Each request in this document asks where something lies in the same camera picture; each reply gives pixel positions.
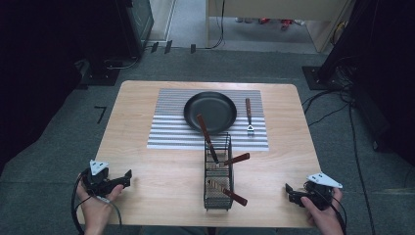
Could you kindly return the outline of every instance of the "striped mat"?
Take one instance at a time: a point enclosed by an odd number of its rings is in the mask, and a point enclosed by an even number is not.
[[[232,149],[236,151],[269,151],[268,139],[259,90],[202,90],[161,89],[153,116],[147,148],[202,150],[205,139],[202,133],[192,129],[184,119],[186,102],[204,91],[215,91],[229,97],[236,106],[237,117],[227,130],[232,138]],[[254,138],[247,134],[248,119],[245,99],[251,99]]]

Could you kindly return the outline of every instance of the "human hand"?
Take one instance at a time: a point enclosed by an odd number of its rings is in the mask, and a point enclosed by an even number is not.
[[[88,199],[90,196],[82,187],[81,183],[79,182],[77,185],[76,194],[81,202],[86,200],[81,204],[82,213],[85,218],[85,235],[102,234],[110,219],[113,207],[95,197]],[[121,194],[123,188],[122,185],[117,185],[106,198],[110,202],[114,201]]]
[[[343,193],[338,188],[333,188],[333,191],[333,198],[337,201],[333,200],[332,204],[338,211],[338,201],[342,199]],[[331,207],[324,211],[321,211],[320,209],[315,207],[315,205],[307,197],[302,197],[301,201],[304,204],[304,206],[308,209],[308,222],[313,225],[315,224],[318,227],[318,229],[320,229],[320,232],[323,235],[343,235],[343,230],[340,226],[337,215]]]

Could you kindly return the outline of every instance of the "fork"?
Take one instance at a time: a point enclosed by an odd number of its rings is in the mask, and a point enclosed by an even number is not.
[[[245,104],[247,106],[247,117],[248,117],[248,137],[253,138],[254,137],[254,127],[252,124],[252,116],[251,116],[251,100],[250,98],[247,98],[245,100]]]

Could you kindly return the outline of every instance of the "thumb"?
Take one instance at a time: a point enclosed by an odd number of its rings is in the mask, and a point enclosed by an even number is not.
[[[304,207],[308,209],[311,215],[316,216],[316,214],[320,212],[320,210],[317,207],[315,207],[315,205],[307,197],[302,197],[301,202],[304,205]]]
[[[118,184],[113,191],[111,191],[111,194],[107,195],[107,199],[110,201],[114,201],[122,192],[122,189],[124,189],[124,186],[121,184]]]

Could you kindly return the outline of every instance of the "black metal basket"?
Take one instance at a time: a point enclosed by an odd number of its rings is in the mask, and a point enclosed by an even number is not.
[[[219,163],[232,159],[232,141],[228,133],[211,136],[211,143],[217,154]],[[226,209],[232,207],[233,200],[214,188],[208,182],[216,182],[221,187],[234,191],[233,166],[225,165],[219,167],[213,160],[208,143],[205,142],[205,190],[204,202],[205,209]]]

